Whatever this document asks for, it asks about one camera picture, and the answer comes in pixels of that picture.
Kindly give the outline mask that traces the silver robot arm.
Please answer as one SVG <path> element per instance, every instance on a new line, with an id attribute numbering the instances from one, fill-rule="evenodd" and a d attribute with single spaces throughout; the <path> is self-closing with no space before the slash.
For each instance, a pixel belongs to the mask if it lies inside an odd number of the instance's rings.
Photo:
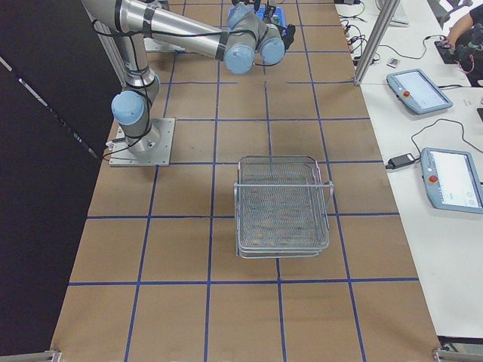
<path id="1" fill-rule="evenodd" d="M 115 140 L 111 163 L 129 166 L 168 164 L 173 137 L 172 119 L 154 119 L 150 112 L 160 80 L 150 67 L 145 39 L 178 46 L 223 62 L 233 74 L 250 70 L 257 54 L 264 66 L 280 63 L 294 41 L 295 28 L 274 21 L 276 6 L 267 3 L 257 16 L 258 1 L 235 1 L 226 30 L 175 14 L 167 1 L 84 1 L 83 6 L 118 71 L 122 92 L 114 96 L 111 110 L 124 136 Z"/>

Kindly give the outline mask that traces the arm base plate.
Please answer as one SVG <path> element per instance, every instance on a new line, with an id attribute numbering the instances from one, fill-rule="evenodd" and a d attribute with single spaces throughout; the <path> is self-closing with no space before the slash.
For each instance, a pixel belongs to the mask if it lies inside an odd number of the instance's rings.
<path id="1" fill-rule="evenodd" d="M 171 150 L 175 129 L 175 118 L 152 118 L 151 130 L 133 147 L 128 145 L 135 140 L 125 137 L 121 126 L 118 126 L 112 155 L 109 155 L 111 167 L 167 167 L 171 160 Z"/>
<path id="2" fill-rule="evenodd" d="M 185 48 L 175 44 L 152 38 L 144 38 L 144 46 L 148 53 L 182 53 L 186 51 Z"/>

